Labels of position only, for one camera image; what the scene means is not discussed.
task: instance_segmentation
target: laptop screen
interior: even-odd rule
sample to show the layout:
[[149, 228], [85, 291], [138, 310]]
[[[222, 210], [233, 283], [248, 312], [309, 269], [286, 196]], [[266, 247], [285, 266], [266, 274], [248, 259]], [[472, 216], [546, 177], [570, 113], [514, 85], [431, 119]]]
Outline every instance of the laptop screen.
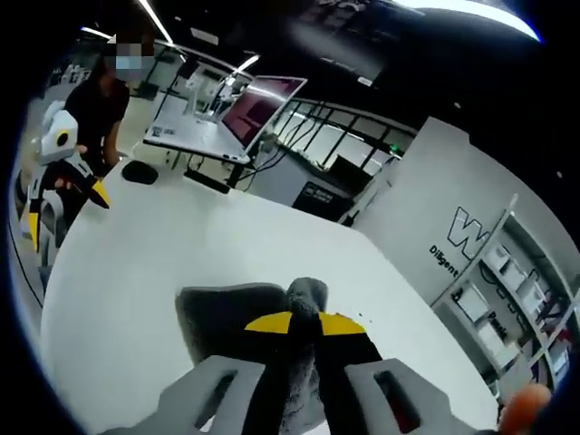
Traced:
[[222, 122], [247, 149], [306, 79], [257, 76], [227, 111]]

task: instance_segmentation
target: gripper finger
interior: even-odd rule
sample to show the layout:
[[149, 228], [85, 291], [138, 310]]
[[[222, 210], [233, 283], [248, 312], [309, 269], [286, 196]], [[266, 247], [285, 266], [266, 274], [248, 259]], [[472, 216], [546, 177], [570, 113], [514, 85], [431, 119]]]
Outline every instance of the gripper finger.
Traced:
[[109, 208], [111, 201], [107, 196], [107, 192], [105, 192], [99, 179], [92, 175], [89, 165], [81, 159], [81, 155], [75, 151], [74, 154], [66, 158], [64, 162], [67, 163], [67, 172], [71, 179], [81, 189], [81, 191], [87, 193], [89, 199], [95, 204], [103, 208]]
[[40, 232], [40, 209], [43, 204], [44, 175], [46, 167], [39, 166], [28, 185], [28, 229], [33, 240], [34, 251], [38, 252], [38, 233]]

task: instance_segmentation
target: monitor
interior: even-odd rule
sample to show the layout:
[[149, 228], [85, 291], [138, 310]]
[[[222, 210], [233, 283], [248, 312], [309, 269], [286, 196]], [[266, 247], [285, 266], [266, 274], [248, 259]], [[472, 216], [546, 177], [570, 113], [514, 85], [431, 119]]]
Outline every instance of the monitor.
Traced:
[[340, 155], [328, 169], [328, 175], [337, 179], [354, 196], [361, 193], [372, 179], [371, 175]]
[[246, 151], [266, 125], [306, 83], [306, 79], [258, 75], [232, 104], [222, 122]]

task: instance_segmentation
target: black ceiling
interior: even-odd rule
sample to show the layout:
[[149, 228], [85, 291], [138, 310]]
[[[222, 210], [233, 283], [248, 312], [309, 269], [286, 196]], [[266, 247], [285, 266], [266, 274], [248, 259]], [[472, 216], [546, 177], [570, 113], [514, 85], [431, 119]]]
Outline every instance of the black ceiling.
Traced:
[[[475, 146], [523, 179], [576, 240], [580, 236], [573, 203], [580, 187], [575, 169], [580, 153], [570, 133], [575, 120], [569, 110], [580, 75], [570, 55], [578, 51], [566, 34], [574, 28], [573, 14], [562, 14], [561, 2], [506, 2], [541, 35], [538, 43], [473, 15], [416, 14], [380, 1], [359, 0], [366, 3], [365, 11], [337, 14], [334, 26], [305, 24], [312, 0], [150, 1], [177, 44], [234, 65], [260, 53], [250, 73], [306, 76], [305, 97], [415, 128], [428, 116], [461, 127]], [[120, 10], [119, 2], [103, 0], [98, 23], [111, 33], [126, 19], [124, 13], [107, 13], [113, 3]], [[194, 38], [190, 27], [214, 34], [219, 45]], [[381, 73], [371, 88], [357, 82], [377, 65]]]

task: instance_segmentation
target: face mask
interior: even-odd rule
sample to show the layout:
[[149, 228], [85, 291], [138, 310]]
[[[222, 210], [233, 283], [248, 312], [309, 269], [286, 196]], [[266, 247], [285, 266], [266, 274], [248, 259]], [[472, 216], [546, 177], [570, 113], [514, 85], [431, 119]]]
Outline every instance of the face mask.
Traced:
[[142, 81], [153, 65], [151, 56], [116, 56], [115, 75], [124, 82]]

